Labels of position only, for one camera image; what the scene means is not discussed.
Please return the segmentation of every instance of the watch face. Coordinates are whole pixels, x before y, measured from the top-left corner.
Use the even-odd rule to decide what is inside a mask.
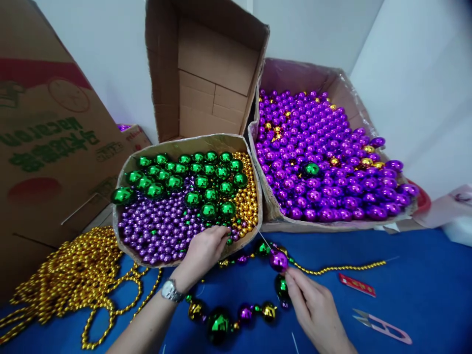
[[[162,296],[169,298],[172,295],[173,289],[172,282],[170,280],[166,281],[162,286]]]

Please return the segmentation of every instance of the right hand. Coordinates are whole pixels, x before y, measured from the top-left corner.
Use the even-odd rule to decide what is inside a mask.
[[[296,268],[287,269],[285,281],[296,319],[320,354],[356,354],[331,292]]]

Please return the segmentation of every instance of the hand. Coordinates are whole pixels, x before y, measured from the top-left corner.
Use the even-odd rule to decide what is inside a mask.
[[[331,292],[296,268],[287,269],[285,281],[296,319],[320,354],[356,354]]]
[[[213,226],[190,241],[185,258],[171,275],[180,293],[186,294],[221,258],[229,232],[227,227]]]

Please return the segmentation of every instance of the left hand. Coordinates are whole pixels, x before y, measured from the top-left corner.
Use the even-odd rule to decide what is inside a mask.
[[[229,232],[227,227],[213,226],[190,241],[185,258],[171,275],[180,293],[186,294],[221,258]]]

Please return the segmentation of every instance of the wristwatch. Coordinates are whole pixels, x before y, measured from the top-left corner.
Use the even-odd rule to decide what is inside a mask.
[[[176,289],[176,281],[174,279],[167,279],[161,289],[163,298],[173,302],[181,302],[185,294],[181,294]]]

